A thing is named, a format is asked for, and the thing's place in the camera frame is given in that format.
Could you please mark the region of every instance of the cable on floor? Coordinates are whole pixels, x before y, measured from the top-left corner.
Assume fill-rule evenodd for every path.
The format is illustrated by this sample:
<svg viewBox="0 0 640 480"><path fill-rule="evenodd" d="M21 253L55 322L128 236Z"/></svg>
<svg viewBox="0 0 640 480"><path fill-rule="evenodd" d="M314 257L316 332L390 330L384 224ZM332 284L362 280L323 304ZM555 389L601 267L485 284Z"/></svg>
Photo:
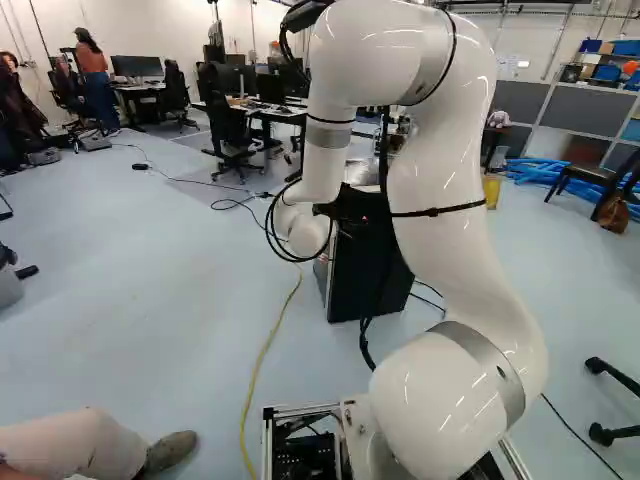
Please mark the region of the cable on floor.
<svg viewBox="0 0 640 480"><path fill-rule="evenodd" d="M257 197L255 196L250 196L245 198L244 200L234 200L233 198L221 198L220 200L216 200L215 202L213 202L210 207L211 210L215 210L217 212L225 212L227 210L232 210L234 208L237 207L242 207L245 208L249 211L249 213L251 214L251 216L253 217L253 221L256 223L256 225L258 225L258 227L260 227L264 232L266 232L267 235L273 235L273 233L269 232L258 220L258 217L256 216L256 212L253 211L253 209L251 207L249 207L248 205L246 205L247 202L255 199ZM226 207L219 207L217 205L222 204L222 203L230 203L231 205L226 206ZM286 242L285 239L278 237L278 240L280 240L281 242Z"/></svg>
<svg viewBox="0 0 640 480"><path fill-rule="evenodd" d="M187 180L187 179L183 179L183 178L171 177L171 176L167 175L166 173L164 173L156 165L156 163L153 160L150 160L149 156L147 155L147 152L145 152L138 145L133 145L132 143L113 143L113 142L111 144L112 145L118 145L120 147L136 148L136 149L140 150L142 152L142 154L144 155L145 161L153 167L152 170L155 171L155 172L158 172L164 178L166 178L167 180L170 180L172 182L195 183L196 185L204 185L204 186L207 186L207 187L222 188L224 190L233 190L235 192L244 192L244 193L247 193L247 194L250 194L250 195L254 195L254 196L271 196L271 194L269 192L252 192L251 190L247 190L246 188L231 187L229 185L220 185L218 183L200 182L198 180Z"/></svg>
<svg viewBox="0 0 640 480"><path fill-rule="evenodd" d="M247 392L247 398L244 403L244 409L242 410L242 419L240 420L240 448L242 449L242 456L244 457L244 463L247 466L247 470L249 470L249 474L251 475L252 480L256 480L256 471L253 468L253 464L251 463L251 458L249 458L249 452L247 451L247 445L245 442L244 430L245 425L247 423L247 417L249 416L249 410L251 408L251 402L253 400L253 394L256 390L256 382L258 381L258 376L260 375L260 368L262 367L262 362L264 360L265 355L269 351L273 340L276 338L278 330L280 329L280 325L282 325L282 321L284 320L284 314L287 311L287 307L291 303L293 296L296 294L300 285L302 284L302 269L296 265L298 269L298 282L296 286L293 287L293 290L289 293L284 305L282 306L282 310L280 310L280 316L278 317L278 321L275 323L271 332L269 332L269 336L267 340L264 342L260 353L258 354L258 358L256 359L256 363L251 371L251 381L249 382L249 391Z"/></svg>
<svg viewBox="0 0 640 480"><path fill-rule="evenodd" d="M440 310L442 312L442 318L443 319L447 315L447 309L446 308L443 308L440 305L436 305L435 303L427 300L424 297L421 297L420 295L416 295L413 292L409 292L409 295L411 295L413 298L417 298L418 300L422 300L424 303L427 303L427 304L431 305L433 308L437 308L438 310Z"/></svg>
<svg viewBox="0 0 640 480"><path fill-rule="evenodd" d="M556 409L556 407L553 406L553 403L551 403L551 400L549 400L547 398L547 396L543 393L541 394L542 399L547 402L547 405L549 405L549 408L551 408L551 410L553 411L553 413L556 414L556 417L558 417L558 419L562 422L562 424L565 426L565 428L567 430L569 430L569 432L571 432L571 434L576 437L578 440L580 440L580 443L582 443L585 447L587 447L587 449L589 449L589 451L591 453L593 453L596 458L598 460L600 460L600 462L602 462L602 464L607 467L607 469L616 477L618 478L618 480L624 480L620 474L609 464L609 462L607 462L604 458L602 458L602 455L600 455L598 452L596 452L596 450L589 445L589 443L584 440L580 435L578 435L578 433L571 428L571 426L567 423L567 421L564 419L564 417L560 414L560 412L558 412L558 410Z"/></svg>
<svg viewBox="0 0 640 480"><path fill-rule="evenodd" d="M431 285L429 285L429 284L427 284L427 283L424 283L424 282L421 282L420 280L417 280L417 279L416 279L416 280L414 280L414 282L415 282L415 283L417 283L418 285L422 285L423 287L430 288L430 289L433 291L433 293L435 293L436 295L438 295L440 298L444 298L444 297L442 296L442 294L441 294L439 291L437 291L435 288L433 288Z"/></svg>

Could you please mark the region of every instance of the black office chair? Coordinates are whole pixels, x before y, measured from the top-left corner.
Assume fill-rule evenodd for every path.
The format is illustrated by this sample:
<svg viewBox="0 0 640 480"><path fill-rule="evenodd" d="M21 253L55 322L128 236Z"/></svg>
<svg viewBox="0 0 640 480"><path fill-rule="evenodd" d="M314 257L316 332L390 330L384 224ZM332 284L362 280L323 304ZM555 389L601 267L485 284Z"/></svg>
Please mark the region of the black office chair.
<svg viewBox="0 0 640 480"><path fill-rule="evenodd" d="M185 127L194 127L198 131L200 127L195 120L187 118L191 99L189 98L189 87L187 87L184 73L180 71L178 62L175 60L165 60L165 77L164 82L167 86L160 95L161 109L167 114L175 117L180 126L180 133Z"/></svg>
<svg viewBox="0 0 640 480"><path fill-rule="evenodd" d="M601 358L591 357L584 362L584 365L587 367L587 370L594 375L607 372L618 382L624 385L636 397L640 398L640 385L635 380L628 377ZM591 427L589 427L589 437L600 445L610 447L616 438L640 437L640 425L609 430L608 428L603 428L599 423L594 422L591 424Z"/></svg>
<svg viewBox="0 0 640 480"><path fill-rule="evenodd" d="M64 89L58 85L58 79L56 78L56 72L47 72L49 82L53 87L50 91L56 105L65 110L69 115L76 116L77 118L71 122L64 123L62 127L67 130L72 136L79 135L88 130L102 130L100 121L97 118L95 110L86 101L82 102L79 98L70 94L64 95L62 92Z"/></svg>
<svg viewBox="0 0 640 480"><path fill-rule="evenodd" d="M551 190L549 190L544 201L545 203L549 203L549 200L556 191L557 194L560 195L569 184L569 180L572 178L589 182L594 185L599 185L604 188L604 192L600 197L600 200L598 200L598 203L596 203L596 207L593 209L593 213L591 214L591 220L595 222L598 219L598 213L602 206L605 205L616 193L618 183L627 173L629 173L630 170L635 170L638 167L638 163L640 163L640 149L633 152L615 172L597 167L581 167L574 164L567 165L560 172L556 183L551 187Z"/></svg>
<svg viewBox="0 0 640 480"><path fill-rule="evenodd" d="M249 163L249 158L256 152L249 150L249 146L254 142L249 134L245 113L232 109L224 94L213 91L207 101L207 115L211 124L211 141L214 150L213 152L208 149L202 151L222 159L218 163L218 171L211 174L211 180L215 182L220 175L234 170L240 177L240 183L244 184L246 176L243 169L259 170L260 173L264 173L264 167Z"/></svg>

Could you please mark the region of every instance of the white wall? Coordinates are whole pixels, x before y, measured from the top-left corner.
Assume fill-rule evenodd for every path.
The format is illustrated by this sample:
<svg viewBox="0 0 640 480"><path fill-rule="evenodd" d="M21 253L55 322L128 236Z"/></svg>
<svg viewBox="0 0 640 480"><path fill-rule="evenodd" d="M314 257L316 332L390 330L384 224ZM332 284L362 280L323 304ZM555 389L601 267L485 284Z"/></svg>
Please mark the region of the white wall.
<svg viewBox="0 0 640 480"><path fill-rule="evenodd" d="M614 0L610 14L625 15L631 1ZM577 5L574 12L577 14L605 13L609 6L609 0L603 0L601 4L600 10L596 10L591 5ZM514 3L511 8L517 8L517 4ZM500 15L486 14L489 11L495 12L495 8L474 8L474 12L482 11L485 14L465 16L484 30L487 37L493 42L494 49L499 57L514 56L530 62L529 68L516 69L518 80L550 81L558 71L560 64L573 58L583 39L587 36L596 38L603 19L592 16L571 16L549 74L542 80L541 77L551 56L554 43L560 33L563 15L531 15L526 12L537 10L564 13L567 9L568 6L566 5L526 5L524 13L507 15L501 30L498 29ZM454 12L469 10L471 9L468 6L464 6L454 10ZM607 19L599 38L603 40L618 39L622 23L622 19ZM629 37L638 36L640 38L640 21L629 21L625 30ZM499 77L502 79L514 78L505 71L501 71Z"/></svg>
<svg viewBox="0 0 640 480"><path fill-rule="evenodd" d="M601 12L605 12L609 0L602 0ZM614 0L610 13L625 14L632 0ZM207 31L213 20L211 6L205 0L33 0L49 50L52 54L60 47L75 45L73 30L77 26L87 27L110 55L153 55L173 58L178 61L187 75L187 83L192 86L194 97L195 62L202 59L202 45L208 41ZM26 46L18 35L20 49L25 56L29 53L36 60L39 69L23 69L24 85L28 93L53 119L62 117L62 112L53 105L46 78L48 62L36 29L28 0L0 0L0 4L10 17L14 31L18 35L15 19L12 18L13 5L20 24ZM224 0L219 2L220 16L224 25L226 48L229 53L247 53L253 47L251 34L251 7L249 0ZM566 11L567 7L538 5L525 7L525 11L551 10ZM258 0L254 6L256 47L259 60L265 61L269 54L269 43L278 39L279 24L287 7L270 0ZM576 6L576 12L596 12L591 5ZM529 68L517 69L517 79L540 81L549 60L555 39L562 24L561 15L508 15L499 30L499 15L467 15L476 22L494 42L500 58L519 58L530 62ZM580 42L587 36L595 37L602 23L601 18L573 16L567 25L558 54L555 57L549 81L558 70L560 63L569 61ZM600 38L618 38L622 20L608 19ZM629 37L640 38L640 21L631 20L625 28ZM294 53L303 56L302 34L291 36ZM16 51L4 18L0 18L0 48ZM501 78L513 78L511 71L502 71Z"/></svg>
<svg viewBox="0 0 640 480"><path fill-rule="evenodd" d="M64 117L51 99L46 77L48 62L40 41L28 0L0 0L10 17L14 32L17 24L24 32L26 47L18 36L19 50L27 50L37 62L36 72L22 69L23 85L38 100L52 120ZM107 59L110 55L149 55L177 60L197 98L195 63L202 60L202 46L214 15L205 0L33 0L42 31L52 55L61 47L72 47L73 30L88 28ZM11 14L14 7L17 22ZM249 0L225 0L218 4L228 53L248 53L253 48ZM259 0L254 6L256 50L259 61L266 61L269 42L278 40L285 5ZM0 48L17 53L4 18L0 18Z"/></svg>

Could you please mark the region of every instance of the shoe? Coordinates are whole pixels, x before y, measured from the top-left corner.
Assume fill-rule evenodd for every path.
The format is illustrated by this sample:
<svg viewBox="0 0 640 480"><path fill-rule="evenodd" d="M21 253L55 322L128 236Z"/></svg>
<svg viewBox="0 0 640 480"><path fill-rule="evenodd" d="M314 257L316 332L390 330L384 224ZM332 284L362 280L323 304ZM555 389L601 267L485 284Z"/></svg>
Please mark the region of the shoe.
<svg viewBox="0 0 640 480"><path fill-rule="evenodd" d="M158 440L147 450L144 476L155 475L184 461L198 444L198 435L192 430L176 432Z"/></svg>

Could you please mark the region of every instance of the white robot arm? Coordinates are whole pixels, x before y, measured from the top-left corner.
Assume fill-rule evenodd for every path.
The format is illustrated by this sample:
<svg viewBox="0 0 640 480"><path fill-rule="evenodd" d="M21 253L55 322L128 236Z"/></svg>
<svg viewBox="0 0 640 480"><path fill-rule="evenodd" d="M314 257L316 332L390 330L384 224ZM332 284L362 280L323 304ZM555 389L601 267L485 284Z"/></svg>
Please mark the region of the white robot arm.
<svg viewBox="0 0 640 480"><path fill-rule="evenodd" d="M413 131L387 195L407 265L443 293L447 318L386 358L373 413L415 477L457 478L542 391L547 351L502 271L486 226L482 129L496 61L470 21L397 0L339 0L315 24L302 181L274 210L293 251L325 243L330 220L295 204L338 195L359 105L407 105Z"/></svg>

